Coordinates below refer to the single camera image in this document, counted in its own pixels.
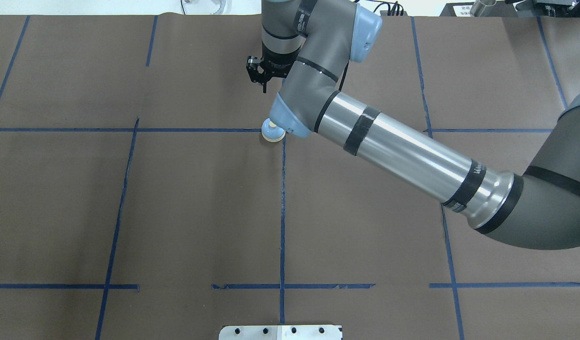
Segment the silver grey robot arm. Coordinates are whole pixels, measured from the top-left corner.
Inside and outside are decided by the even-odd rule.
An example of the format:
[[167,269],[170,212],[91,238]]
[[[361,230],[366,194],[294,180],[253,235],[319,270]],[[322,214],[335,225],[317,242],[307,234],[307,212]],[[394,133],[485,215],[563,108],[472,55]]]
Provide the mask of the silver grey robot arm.
[[464,215],[506,245],[580,246],[580,94],[522,175],[497,172],[336,88],[364,61],[382,18],[348,0],[264,0],[262,67],[283,77],[265,128],[318,133]]

